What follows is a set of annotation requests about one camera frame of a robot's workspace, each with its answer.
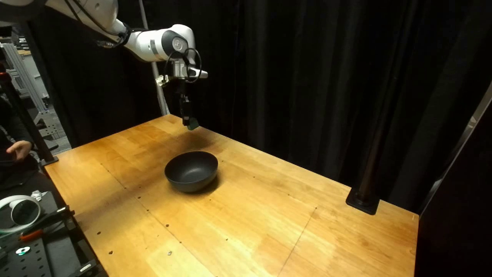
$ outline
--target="black backdrop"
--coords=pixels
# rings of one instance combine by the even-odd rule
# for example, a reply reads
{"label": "black backdrop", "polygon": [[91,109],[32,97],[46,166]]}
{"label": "black backdrop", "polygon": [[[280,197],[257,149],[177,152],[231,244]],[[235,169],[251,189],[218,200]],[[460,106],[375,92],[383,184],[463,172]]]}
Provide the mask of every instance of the black backdrop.
{"label": "black backdrop", "polygon": [[[491,1],[145,0],[195,29],[203,126],[418,210],[492,72]],[[138,1],[120,15],[142,27]],[[149,64],[45,10],[26,27],[72,144],[157,117]]]}

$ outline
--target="wooden tabletop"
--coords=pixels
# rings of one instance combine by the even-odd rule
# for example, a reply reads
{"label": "wooden tabletop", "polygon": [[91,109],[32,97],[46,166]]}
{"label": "wooden tabletop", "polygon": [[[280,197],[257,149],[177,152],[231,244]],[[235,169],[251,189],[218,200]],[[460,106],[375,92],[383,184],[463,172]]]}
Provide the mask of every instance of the wooden tabletop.
{"label": "wooden tabletop", "polygon": [[[217,155],[217,187],[183,194],[163,167]],[[166,115],[59,155],[46,170],[109,275],[414,275],[418,215],[375,215],[349,187]]]}

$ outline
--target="person's hand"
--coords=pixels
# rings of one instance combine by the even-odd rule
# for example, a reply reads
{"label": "person's hand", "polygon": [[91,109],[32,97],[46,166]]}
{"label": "person's hand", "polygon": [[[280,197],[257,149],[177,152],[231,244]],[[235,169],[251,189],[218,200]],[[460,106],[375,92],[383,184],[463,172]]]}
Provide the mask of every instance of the person's hand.
{"label": "person's hand", "polygon": [[28,140],[19,140],[14,144],[11,144],[6,152],[14,155],[15,161],[23,161],[29,150],[31,150],[32,144]]}

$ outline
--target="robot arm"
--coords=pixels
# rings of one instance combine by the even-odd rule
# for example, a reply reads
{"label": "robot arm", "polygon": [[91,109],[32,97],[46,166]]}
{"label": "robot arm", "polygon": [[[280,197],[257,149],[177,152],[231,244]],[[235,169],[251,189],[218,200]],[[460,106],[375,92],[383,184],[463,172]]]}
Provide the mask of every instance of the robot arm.
{"label": "robot arm", "polygon": [[117,0],[0,0],[0,21],[26,21],[48,6],[92,30],[123,44],[145,61],[172,60],[172,78],[195,80],[208,73],[197,69],[195,38],[191,27],[172,24],[166,29],[132,30],[117,18]]}

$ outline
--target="black bowl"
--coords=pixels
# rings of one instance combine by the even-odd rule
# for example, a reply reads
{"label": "black bowl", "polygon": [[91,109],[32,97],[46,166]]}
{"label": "black bowl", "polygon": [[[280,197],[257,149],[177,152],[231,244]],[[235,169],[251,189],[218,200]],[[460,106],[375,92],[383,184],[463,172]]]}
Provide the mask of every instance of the black bowl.
{"label": "black bowl", "polygon": [[185,152],[174,157],[165,167],[165,173],[178,190],[198,192],[217,175],[218,161],[215,155],[203,150]]}

